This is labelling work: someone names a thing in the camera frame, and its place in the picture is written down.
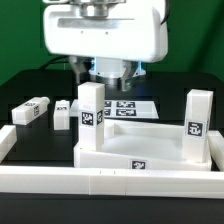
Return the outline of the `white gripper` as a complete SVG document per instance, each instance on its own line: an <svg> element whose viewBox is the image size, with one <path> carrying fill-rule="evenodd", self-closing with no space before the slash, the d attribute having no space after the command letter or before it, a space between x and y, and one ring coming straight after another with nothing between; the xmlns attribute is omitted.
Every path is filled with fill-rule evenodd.
<svg viewBox="0 0 224 224"><path fill-rule="evenodd" d="M51 4L43 14L47 49L71 55L70 66L80 84L87 75L81 57L127 60L121 90L134 76L137 62L157 62L168 53L166 3L117 3L108 7L104 18L84 17L78 4Z"/></svg>

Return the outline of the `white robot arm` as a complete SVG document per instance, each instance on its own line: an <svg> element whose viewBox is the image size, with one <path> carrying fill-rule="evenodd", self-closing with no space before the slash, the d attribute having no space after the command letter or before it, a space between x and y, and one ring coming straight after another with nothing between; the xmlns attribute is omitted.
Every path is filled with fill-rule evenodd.
<svg viewBox="0 0 224 224"><path fill-rule="evenodd" d="M169 0L42 0L44 39L53 54L67 55L77 78L84 57L93 60L90 78L130 87L168 53Z"/></svg>

